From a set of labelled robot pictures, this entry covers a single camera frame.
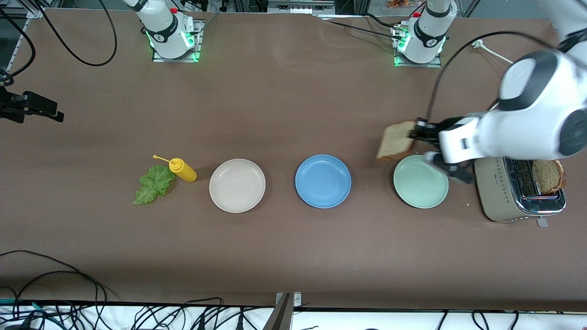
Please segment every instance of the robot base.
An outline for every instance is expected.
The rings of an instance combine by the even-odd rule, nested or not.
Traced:
[[[192,38],[194,38],[194,47],[188,50],[183,56],[174,59],[164,58],[159,55],[155,49],[153,49],[153,62],[168,62],[168,63],[194,63],[200,61],[200,52],[202,50],[202,40],[204,38],[204,23],[203,19],[193,20],[192,29],[188,32],[198,32]]]
[[[392,35],[401,35],[399,34],[399,31],[396,30],[395,28],[390,28],[390,31],[392,33]],[[395,66],[411,66],[411,67],[415,67],[415,68],[440,68],[441,63],[440,63],[440,55],[436,55],[436,57],[434,57],[434,59],[428,63],[416,63],[416,62],[412,62],[410,60],[408,60],[408,58],[403,55],[402,52],[399,51],[399,44],[400,44],[400,40],[398,39],[393,39],[392,42],[392,46],[393,46],[393,58],[394,58],[394,62],[395,62]]]

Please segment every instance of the blue plate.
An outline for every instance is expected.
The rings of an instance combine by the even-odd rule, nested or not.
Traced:
[[[310,206],[337,206],[350,193],[349,169],[336,157],[317,154],[298,167],[295,188],[303,201]]]

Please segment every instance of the toaster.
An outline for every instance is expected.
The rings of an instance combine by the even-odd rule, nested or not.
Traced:
[[[493,221],[534,219],[539,227],[546,227],[545,216],[566,206],[562,189],[551,194],[540,191],[532,176],[532,160],[479,158],[474,165],[483,212]]]

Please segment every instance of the plate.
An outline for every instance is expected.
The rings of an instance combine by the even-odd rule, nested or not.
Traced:
[[[241,213],[255,207],[265,194],[265,175],[246,159],[225,161],[210,178],[210,197],[221,210]]]
[[[435,207],[448,194],[448,177],[428,163],[422,155],[402,159],[393,172],[397,194],[417,208]]]
[[[350,193],[350,173],[334,156],[318,154],[306,159],[295,174],[295,188],[310,206],[331,208]]]

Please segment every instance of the table surface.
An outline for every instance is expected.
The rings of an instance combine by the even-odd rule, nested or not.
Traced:
[[[48,13],[82,58],[109,56],[103,12]],[[445,202],[419,210],[390,186],[395,163],[375,155],[385,126],[424,115],[437,69],[396,68],[385,38],[309,15],[220,14],[201,62],[152,63],[136,15],[112,18],[118,53],[101,68],[75,61],[44,20],[28,28],[37,56],[9,90],[55,100],[65,121],[0,121],[1,251],[69,262],[119,301],[220,295],[271,305],[274,292],[300,291],[320,307],[587,308],[587,153],[563,160],[568,206],[546,229],[491,222],[475,186],[451,183]],[[385,32],[365,18],[344,21]],[[547,21],[457,19],[442,58],[503,29],[554,41]],[[538,49],[512,36],[485,44],[511,59]],[[28,56],[23,43],[15,67]],[[446,73],[433,120],[486,109],[505,69],[465,51]],[[344,161],[353,179],[345,202],[328,210],[306,205],[293,181],[321,153]],[[134,205],[153,154],[181,157],[198,180],[175,180],[168,196]],[[267,180],[260,204],[242,214],[221,211],[208,194],[213,170],[234,158],[256,162]],[[25,255],[0,266],[0,282],[15,286],[60,269]],[[92,292],[55,275],[23,298],[91,300]]]

